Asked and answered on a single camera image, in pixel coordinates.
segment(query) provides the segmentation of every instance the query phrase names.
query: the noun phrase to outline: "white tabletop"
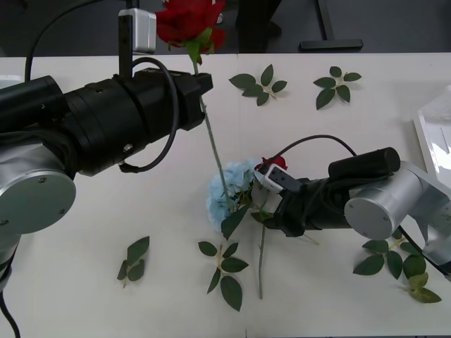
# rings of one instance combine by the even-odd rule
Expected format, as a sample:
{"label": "white tabletop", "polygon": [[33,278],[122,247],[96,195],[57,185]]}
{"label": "white tabletop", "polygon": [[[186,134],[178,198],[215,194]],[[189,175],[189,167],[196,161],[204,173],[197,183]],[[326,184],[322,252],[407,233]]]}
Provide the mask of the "white tabletop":
{"label": "white tabletop", "polygon": [[[187,56],[159,56],[174,70],[191,71]],[[271,156],[311,134],[343,138],[357,153],[386,146],[424,168],[412,116],[450,83],[449,54],[217,55],[204,57],[214,89],[204,95],[223,162]],[[272,63],[287,80],[284,97],[257,107],[228,79],[259,75]],[[22,58],[0,59],[0,74],[23,74]],[[334,100],[316,111],[314,80],[338,65],[363,75],[350,106]],[[52,75],[64,92],[117,73],[117,58],[38,58],[33,77]],[[165,140],[133,156],[148,163]],[[295,177],[320,178],[331,161],[348,156],[339,144],[316,140],[286,154]],[[353,230],[310,232],[321,244],[269,231],[264,299],[257,292],[260,226],[251,221],[233,235],[237,256],[250,267],[237,275],[241,312],[219,288],[208,296],[214,260],[197,248],[215,244],[206,216],[206,188],[216,174],[206,128],[180,131],[168,157],[148,173],[117,167],[96,177],[78,175],[77,199],[59,223],[23,237],[5,289],[24,337],[303,337],[432,335],[451,332],[451,284],[428,266],[428,287],[443,301],[415,302],[384,268],[373,277],[352,274],[366,241]],[[412,222],[405,227],[422,243]],[[116,280],[129,244],[150,236],[143,279],[125,289]],[[12,331],[0,318],[0,337]]]}

